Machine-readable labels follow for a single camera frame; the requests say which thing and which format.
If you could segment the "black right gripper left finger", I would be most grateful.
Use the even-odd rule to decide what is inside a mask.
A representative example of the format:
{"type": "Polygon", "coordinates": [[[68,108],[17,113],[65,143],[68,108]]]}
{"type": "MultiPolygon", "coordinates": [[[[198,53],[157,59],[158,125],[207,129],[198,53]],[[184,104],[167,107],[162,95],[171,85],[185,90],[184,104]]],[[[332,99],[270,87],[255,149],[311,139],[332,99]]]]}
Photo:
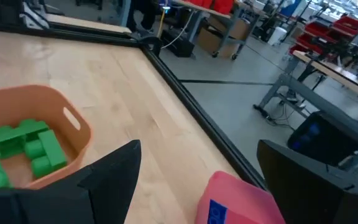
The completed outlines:
{"type": "Polygon", "coordinates": [[[0,223],[124,223],[141,158],[136,139],[41,189],[0,189],[0,223]]]}

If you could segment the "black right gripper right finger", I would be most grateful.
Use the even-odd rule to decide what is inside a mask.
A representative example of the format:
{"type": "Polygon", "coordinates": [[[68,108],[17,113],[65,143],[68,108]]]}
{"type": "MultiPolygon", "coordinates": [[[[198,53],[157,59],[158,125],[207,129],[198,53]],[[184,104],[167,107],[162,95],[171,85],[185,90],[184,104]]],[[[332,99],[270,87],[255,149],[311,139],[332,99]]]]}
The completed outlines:
{"type": "Polygon", "coordinates": [[[286,223],[358,224],[358,177],[269,140],[257,159],[286,223]]]}

